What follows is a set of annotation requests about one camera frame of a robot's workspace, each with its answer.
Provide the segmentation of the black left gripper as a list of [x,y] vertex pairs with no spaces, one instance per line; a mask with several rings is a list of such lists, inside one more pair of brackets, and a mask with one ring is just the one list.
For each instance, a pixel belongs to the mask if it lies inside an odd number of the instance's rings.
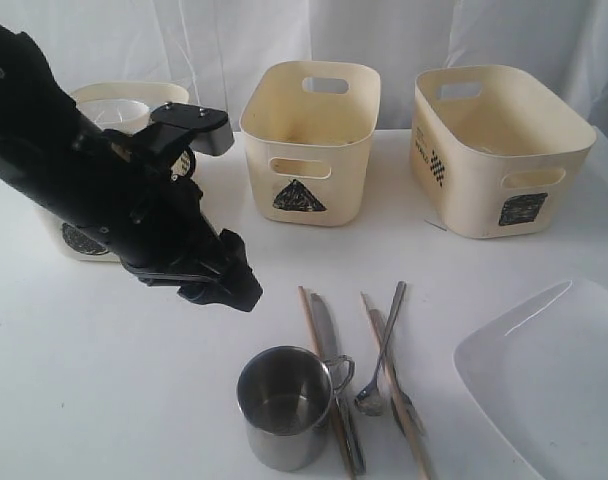
[[95,127],[68,139],[0,135],[0,180],[114,253],[143,282],[181,286],[178,295],[193,304],[251,312],[263,289],[243,239],[216,233],[201,213],[200,189],[172,177],[170,164],[187,145],[177,138],[155,152]]

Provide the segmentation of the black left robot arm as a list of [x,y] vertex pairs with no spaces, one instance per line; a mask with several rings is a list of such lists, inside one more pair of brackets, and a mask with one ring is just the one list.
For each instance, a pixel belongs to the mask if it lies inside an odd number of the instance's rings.
[[149,286],[249,312],[263,290],[243,239],[203,215],[173,166],[233,145],[228,114],[168,102],[133,134],[101,129],[60,88],[35,41],[0,25],[0,180],[115,254]]

